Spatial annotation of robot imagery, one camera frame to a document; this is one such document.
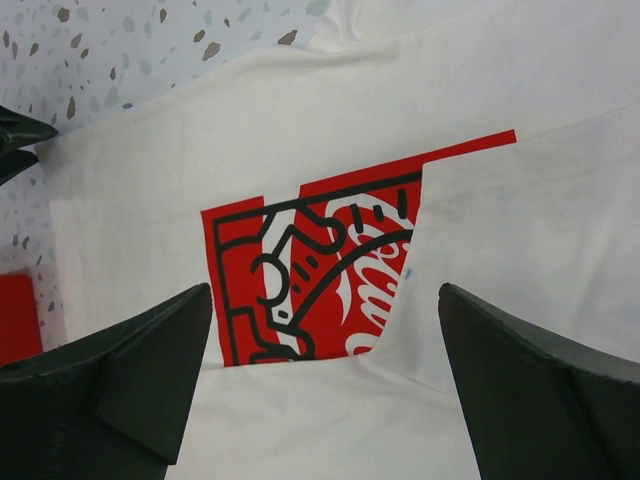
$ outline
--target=printed design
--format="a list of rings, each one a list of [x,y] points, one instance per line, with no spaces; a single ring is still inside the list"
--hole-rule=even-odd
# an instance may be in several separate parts
[[[370,350],[418,215],[422,166],[515,142],[513,131],[202,213],[225,365]]]

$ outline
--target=red and black graphic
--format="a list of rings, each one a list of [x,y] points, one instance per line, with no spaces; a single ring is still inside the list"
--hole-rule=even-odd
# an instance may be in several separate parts
[[[226,366],[370,350],[418,215],[422,166],[514,143],[503,132],[202,212]]]

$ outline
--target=speckled tabletop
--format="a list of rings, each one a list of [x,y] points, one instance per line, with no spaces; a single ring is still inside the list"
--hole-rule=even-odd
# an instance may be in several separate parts
[[[12,0],[0,13],[2,105],[67,133],[248,51],[304,48],[329,0]],[[28,271],[45,349],[66,342],[42,169],[0,187],[0,274]]]

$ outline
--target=gray spot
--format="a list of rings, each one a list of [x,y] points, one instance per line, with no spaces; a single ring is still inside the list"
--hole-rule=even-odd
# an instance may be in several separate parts
[[[202,40],[204,38],[205,35],[205,31],[204,30],[200,30],[198,33],[196,33],[193,36],[193,43],[198,43],[200,40]]]
[[[122,21],[122,28],[124,28],[124,31],[127,33],[133,32],[136,28],[136,24],[133,22],[133,18],[125,17],[125,19]]]
[[[87,12],[87,9],[85,7],[80,7],[76,12],[76,15],[78,15],[78,18],[83,22],[89,21],[89,12]]]
[[[280,40],[278,40],[278,45],[291,45],[293,41],[296,39],[296,35],[298,34],[297,30],[291,30],[286,35],[283,35]]]
[[[67,106],[67,119],[71,120],[76,114],[76,99],[71,97]]]
[[[140,60],[140,72],[147,76],[151,73],[151,62],[149,60]]]
[[[104,102],[105,107],[113,107],[116,103],[118,103],[118,87],[115,85],[109,89],[109,93],[107,93],[107,98]]]
[[[78,45],[80,45],[80,41],[82,40],[82,34],[79,33],[78,35],[76,35],[75,37],[73,37],[71,39],[71,48],[78,48]]]
[[[319,17],[320,15],[324,15],[324,12],[327,11],[327,7],[329,6],[329,0],[314,0],[307,5],[307,14],[313,15],[314,17]]]
[[[58,10],[58,20],[60,20],[62,23],[69,20],[69,10],[64,7]]]
[[[202,56],[202,61],[206,62],[212,57],[215,57],[220,51],[220,44],[216,42],[211,42],[207,49],[204,51],[204,55]]]
[[[89,110],[94,113],[100,111],[100,104],[98,104],[98,99],[95,95],[91,97],[91,101],[89,102]]]
[[[251,15],[251,7],[245,9],[240,15],[238,15],[238,21],[242,22],[249,15]]]

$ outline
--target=red object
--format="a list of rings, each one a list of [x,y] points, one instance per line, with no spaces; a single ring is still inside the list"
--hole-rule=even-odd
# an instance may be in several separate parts
[[[28,275],[0,275],[0,367],[42,353]]]
[[[371,349],[386,324],[425,163],[517,141],[514,131],[202,212],[225,366]]]

